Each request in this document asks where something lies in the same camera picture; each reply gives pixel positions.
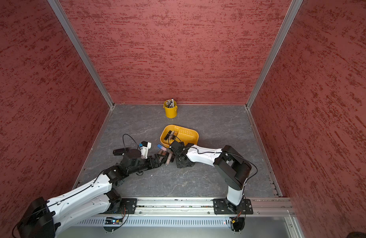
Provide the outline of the pink lip gloss tube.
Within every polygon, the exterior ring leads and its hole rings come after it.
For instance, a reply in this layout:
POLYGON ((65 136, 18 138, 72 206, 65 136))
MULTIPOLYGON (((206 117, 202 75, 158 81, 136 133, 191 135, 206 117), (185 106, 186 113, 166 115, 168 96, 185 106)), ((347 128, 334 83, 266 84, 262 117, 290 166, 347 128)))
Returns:
POLYGON ((172 152, 170 152, 170 153, 168 154, 168 157, 167 157, 166 165, 168 165, 168 164, 171 162, 172 156, 173 156, 173 153, 172 153, 172 152))

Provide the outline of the yellow plastic storage box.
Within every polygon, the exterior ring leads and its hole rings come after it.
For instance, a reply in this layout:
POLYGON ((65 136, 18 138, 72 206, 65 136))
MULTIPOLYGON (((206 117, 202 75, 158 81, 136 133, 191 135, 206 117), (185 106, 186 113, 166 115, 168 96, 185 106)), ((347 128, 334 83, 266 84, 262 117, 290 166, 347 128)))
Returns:
POLYGON ((197 131, 188 129, 188 128, 184 128, 181 126, 168 125, 164 128, 164 130, 160 136, 160 142, 166 148, 168 148, 170 146, 170 144, 174 141, 174 140, 164 140, 166 134, 169 131, 178 132, 178 134, 175 138, 175 141, 183 142, 185 145, 187 145, 188 143, 192 143, 192 144, 196 145, 198 143, 199 134, 197 131))

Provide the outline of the black lipstick tube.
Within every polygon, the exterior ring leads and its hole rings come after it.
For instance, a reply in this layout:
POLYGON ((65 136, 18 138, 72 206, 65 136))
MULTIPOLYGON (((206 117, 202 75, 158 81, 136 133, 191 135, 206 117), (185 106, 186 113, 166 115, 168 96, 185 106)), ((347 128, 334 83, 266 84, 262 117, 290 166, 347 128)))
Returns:
POLYGON ((172 134, 172 131, 169 131, 169 132, 166 134, 166 136, 165 136, 164 140, 168 140, 168 139, 169 139, 169 137, 171 136, 171 134, 172 134))

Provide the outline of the gold black square lipstick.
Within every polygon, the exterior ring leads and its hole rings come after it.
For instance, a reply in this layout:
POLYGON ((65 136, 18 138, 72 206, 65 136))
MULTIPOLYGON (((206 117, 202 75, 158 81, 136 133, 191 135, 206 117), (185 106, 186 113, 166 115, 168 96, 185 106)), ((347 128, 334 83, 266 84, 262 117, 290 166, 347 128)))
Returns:
POLYGON ((176 138, 176 136, 177 136, 177 134, 178 134, 178 132, 177 131, 174 131, 175 133, 174 133, 174 136, 173 136, 173 139, 172 140, 175 140, 175 138, 176 138))

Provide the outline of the silver grey lipstick tube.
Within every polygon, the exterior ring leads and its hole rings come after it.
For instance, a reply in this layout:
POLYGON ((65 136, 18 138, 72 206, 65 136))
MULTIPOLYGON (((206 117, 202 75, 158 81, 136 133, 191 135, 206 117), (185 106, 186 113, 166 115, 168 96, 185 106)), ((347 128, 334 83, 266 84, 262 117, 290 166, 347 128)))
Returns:
POLYGON ((175 133, 174 131, 171 131, 171 133, 169 134, 168 140, 172 140, 173 139, 174 133, 175 133))

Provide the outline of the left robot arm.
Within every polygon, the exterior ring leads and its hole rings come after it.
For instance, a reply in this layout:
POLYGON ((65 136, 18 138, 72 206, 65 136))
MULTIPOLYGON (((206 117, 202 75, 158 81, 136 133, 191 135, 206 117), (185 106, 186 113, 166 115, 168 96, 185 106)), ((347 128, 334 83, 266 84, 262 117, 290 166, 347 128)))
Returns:
POLYGON ((134 214, 137 199, 123 198, 117 187, 130 175, 142 175, 167 160, 166 155, 159 154, 142 159, 139 150, 131 149, 120 163, 104 169, 90 182, 48 200, 33 200, 13 231, 20 238, 55 238, 69 227, 103 213, 115 216, 111 225, 124 223, 134 214))

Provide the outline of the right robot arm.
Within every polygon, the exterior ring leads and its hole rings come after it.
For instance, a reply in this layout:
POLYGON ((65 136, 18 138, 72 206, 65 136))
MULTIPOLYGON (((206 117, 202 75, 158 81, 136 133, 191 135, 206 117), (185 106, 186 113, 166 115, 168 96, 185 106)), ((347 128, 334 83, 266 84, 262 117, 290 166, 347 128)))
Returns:
POLYGON ((183 168, 193 166, 195 163, 213 166, 228 185, 225 200, 227 210, 231 214, 239 213, 244 187, 252 170, 250 162, 229 145, 211 149, 174 141, 169 149, 175 154, 176 162, 183 168))

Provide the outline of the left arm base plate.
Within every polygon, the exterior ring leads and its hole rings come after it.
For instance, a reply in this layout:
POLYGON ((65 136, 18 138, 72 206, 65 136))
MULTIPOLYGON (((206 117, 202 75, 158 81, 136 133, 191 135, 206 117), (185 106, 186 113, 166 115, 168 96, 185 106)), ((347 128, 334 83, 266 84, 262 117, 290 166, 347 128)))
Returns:
POLYGON ((107 213, 110 214, 134 214, 137 207, 137 198, 123 198, 121 201, 115 201, 110 205, 107 213))

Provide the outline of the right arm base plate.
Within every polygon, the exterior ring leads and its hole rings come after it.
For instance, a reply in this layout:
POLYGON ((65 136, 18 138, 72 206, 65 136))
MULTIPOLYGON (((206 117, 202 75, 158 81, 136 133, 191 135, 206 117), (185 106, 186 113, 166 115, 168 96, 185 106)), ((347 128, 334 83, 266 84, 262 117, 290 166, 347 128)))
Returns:
POLYGON ((253 208, 250 199, 243 198, 239 205, 234 205, 227 199, 213 199, 213 208, 216 215, 252 215, 253 208))

